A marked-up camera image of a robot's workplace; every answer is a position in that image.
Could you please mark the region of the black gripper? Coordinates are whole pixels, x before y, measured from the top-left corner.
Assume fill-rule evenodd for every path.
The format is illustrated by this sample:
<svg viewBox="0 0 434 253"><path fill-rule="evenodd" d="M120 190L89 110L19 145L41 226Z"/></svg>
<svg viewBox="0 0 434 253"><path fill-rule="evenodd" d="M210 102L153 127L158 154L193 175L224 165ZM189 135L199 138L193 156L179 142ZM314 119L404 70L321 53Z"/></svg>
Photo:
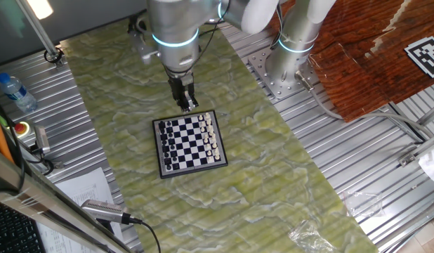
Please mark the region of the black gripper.
<svg viewBox="0 0 434 253"><path fill-rule="evenodd" d="M181 78L169 77L168 83L171 87L173 99L182 112L190 112L199 106L195 99L195 78L193 74L187 74ZM184 93L185 106L179 96Z"/></svg>

